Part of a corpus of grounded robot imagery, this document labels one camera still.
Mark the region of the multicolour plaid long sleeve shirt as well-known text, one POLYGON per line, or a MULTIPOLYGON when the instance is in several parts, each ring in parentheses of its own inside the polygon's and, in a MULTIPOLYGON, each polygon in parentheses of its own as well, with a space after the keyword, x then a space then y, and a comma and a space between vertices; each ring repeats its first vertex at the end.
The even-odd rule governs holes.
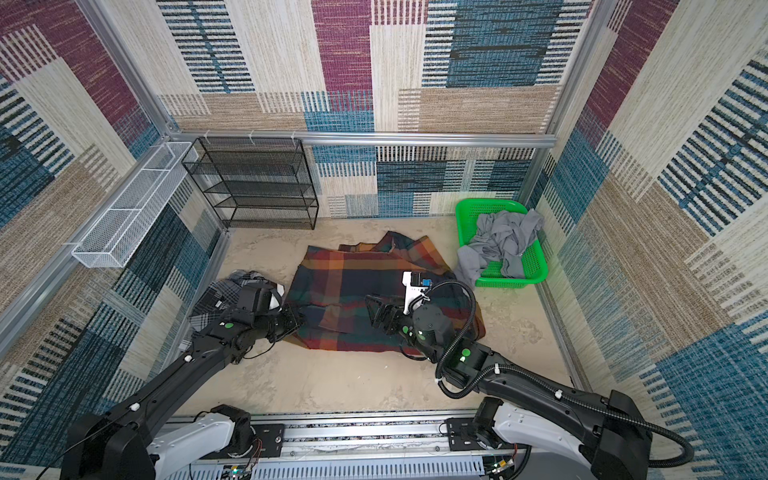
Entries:
POLYGON ((403 304, 407 271, 424 273, 435 283, 455 277, 426 236, 414 240, 389 231, 376 244, 308 247, 286 298, 304 318, 295 342, 316 350, 399 351, 399 337, 371 325, 365 297, 403 304))

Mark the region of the grey plaid long sleeve shirt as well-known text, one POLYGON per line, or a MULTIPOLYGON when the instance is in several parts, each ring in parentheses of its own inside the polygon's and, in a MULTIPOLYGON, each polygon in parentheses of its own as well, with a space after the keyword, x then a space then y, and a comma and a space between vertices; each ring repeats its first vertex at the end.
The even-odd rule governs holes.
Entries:
POLYGON ((200 333, 211 322, 218 322, 227 308, 237 304, 244 286, 261 283, 277 292, 277 296, 271 298, 270 309, 281 306, 285 294, 283 284, 271 281, 255 270, 235 270, 206 288, 188 316, 190 326, 196 333, 200 333))

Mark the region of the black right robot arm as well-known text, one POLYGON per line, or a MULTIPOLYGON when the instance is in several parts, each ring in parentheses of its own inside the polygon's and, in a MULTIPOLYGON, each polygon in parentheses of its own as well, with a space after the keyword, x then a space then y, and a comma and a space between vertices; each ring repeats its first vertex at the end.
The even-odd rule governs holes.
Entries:
POLYGON ((436 366, 450 398, 484 395, 473 422, 485 447, 527 444, 579 461, 598 479, 644 479, 653 431, 635 402, 568 387, 525 369, 456 330, 431 302, 409 306, 369 295, 373 327, 398 335, 436 366))

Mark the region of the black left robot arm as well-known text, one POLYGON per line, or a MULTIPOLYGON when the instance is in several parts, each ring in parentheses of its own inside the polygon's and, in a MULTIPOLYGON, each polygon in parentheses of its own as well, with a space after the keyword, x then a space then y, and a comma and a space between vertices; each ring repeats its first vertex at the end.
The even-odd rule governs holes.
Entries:
POLYGON ((235 305, 193 336, 183 356, 106 413, 85 415, 70 427, 60 477, 155 478, 159 456, 147 447, 178 408, 216 373, 244 360, 256 341, 274 344, 300 325, 276 284, 247 283, 235 305))

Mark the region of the green plastic basket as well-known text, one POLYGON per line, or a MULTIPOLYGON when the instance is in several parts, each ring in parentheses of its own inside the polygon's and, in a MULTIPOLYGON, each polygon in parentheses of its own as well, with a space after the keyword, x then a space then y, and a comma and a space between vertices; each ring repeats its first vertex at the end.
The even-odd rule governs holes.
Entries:
POLYGON ((538 240, 544 218, 507 199, 468 198, 455 209, 458 266, 472 287, 518 289, 544 281, 546 259, 538 240))

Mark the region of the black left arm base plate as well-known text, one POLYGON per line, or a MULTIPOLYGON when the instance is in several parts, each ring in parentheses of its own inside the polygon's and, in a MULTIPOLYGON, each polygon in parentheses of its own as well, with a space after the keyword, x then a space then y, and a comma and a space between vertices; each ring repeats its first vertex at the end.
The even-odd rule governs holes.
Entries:
POLYGON ((283 448, 286 425, 282 423, 252 424, 246 453, 243 458, 261 460, 277 458, 283 448))

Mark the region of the aluminium mounting rail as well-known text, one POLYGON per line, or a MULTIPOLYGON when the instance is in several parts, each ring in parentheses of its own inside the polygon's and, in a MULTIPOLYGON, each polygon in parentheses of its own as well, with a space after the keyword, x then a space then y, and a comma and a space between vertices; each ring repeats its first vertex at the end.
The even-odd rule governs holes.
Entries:
POLYGON ((222 414, 175 421, 152 440, 150 479, 592 479, 585 464, 527 444, 451 451, 445 421, 470 410, 253 418, 242 444, 222 414), (281 455, 250 460, 252 424, 286 425, 281 455))

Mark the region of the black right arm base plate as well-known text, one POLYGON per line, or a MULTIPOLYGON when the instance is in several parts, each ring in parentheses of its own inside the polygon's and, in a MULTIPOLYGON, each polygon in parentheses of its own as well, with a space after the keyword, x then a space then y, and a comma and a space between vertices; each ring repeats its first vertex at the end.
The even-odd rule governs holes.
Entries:
POLYGON ((445 424, 451 451, 491 450, 500 445, 492 429, 473 418, 451 417, 445 424))

